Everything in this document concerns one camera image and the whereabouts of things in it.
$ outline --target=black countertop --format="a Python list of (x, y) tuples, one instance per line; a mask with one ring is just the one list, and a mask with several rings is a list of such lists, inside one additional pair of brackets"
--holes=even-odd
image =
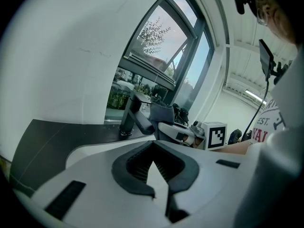
[(43, 183), (65, 170), (69, 154), (78, 147), (145, 136), (136, 125), (131, 136), (121, 136), (118, 127), (118, 124), (33, 120), (24, 132), (11, 164), (9, 181), (12, 187), (31, 196)]

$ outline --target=ceiling light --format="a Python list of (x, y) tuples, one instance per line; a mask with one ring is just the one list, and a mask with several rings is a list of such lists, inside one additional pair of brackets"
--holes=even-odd
[(254, 97), (255, 99), (257, 99), (258, 101), (262, 102), (262, 99), (260, 97), (256, 96), (254, 93), (250, 92), (249, 90), (246, 90), (245, 92), (247, 94), (251, 95), (252, 97)]

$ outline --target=cable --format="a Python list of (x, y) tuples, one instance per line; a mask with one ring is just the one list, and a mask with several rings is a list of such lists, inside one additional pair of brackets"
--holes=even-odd
[(264, 99), (262, 100), (260, 106), (258, 107), (258, 109), (257, 109), (257, 111), (256, 111), (256, 113), (255, 113), (255, 115), (254, 115), (253, 118), (251, 119), (251, 121), (250, 121), (248, 127), (246, 128), (246, 130), (245, 130), (245, 132), (244, 132), (244, 135), (243, 135), (243, 137), (242, 137), (241, 142), (244, 141), (244, 138), (245, 138), (245, 136), (246, 136), (246, 133), (247, 133), (247, 131), (248, 131), (250, 125), (252, 124), (253, 120), (254, 120), (255, 117), (257, 116), (258, 111), (261, 109), (261, 106), (262, 106), (263, 102), (264, 102), (265, 99), (266, 99), (266, 95), (267, 95), (267, 93), (268, 93), (268, 87), (269, 87), (269, 81), (268, 81), (268, 79), (267, 79), (267, 86), (266, 86), (266, 92), (265, 92), (265, 95), (264, 95)]

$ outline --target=window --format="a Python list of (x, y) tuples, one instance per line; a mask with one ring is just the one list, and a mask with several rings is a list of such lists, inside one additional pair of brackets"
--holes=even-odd
[[(157, 0), (134, 31), (119, 62), (105, 120), (122, 119), (132, 90), (144, 93), (151, 101), (160, 98), (189, 110), (213, 55), (209, 38), (195, 0)], [(141, 110), (149, 116), (149, 105)]]
[(175, 103), (179, 105), (180, 108), (185, 108), (190, 110), (199, 90), (205, 79), (208, 67), (205, 63), (207, 55), (210, 51), (205, 33), (202, 35), (199, 46), (187, 73), (187, 76), (181, 86), (181, 89), (175, 99)]
[[(110, 90), (105, 120), (121, 120), (127, 105), (130, 92), (143, 93), (149, 100), (163, 100), (168, 90), (142, 76), (128, 70), (117, 68)], [(142, 104), (142, 113), (149, 117), (150, 105)]]

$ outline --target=t-shirt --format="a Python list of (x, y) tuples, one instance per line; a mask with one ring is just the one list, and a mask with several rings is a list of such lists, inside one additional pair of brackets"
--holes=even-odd
[(271, 133), (283, 130), (284, 120), (273, 99), (267, 102), (252, 130), (250, 145), (264, 142)]

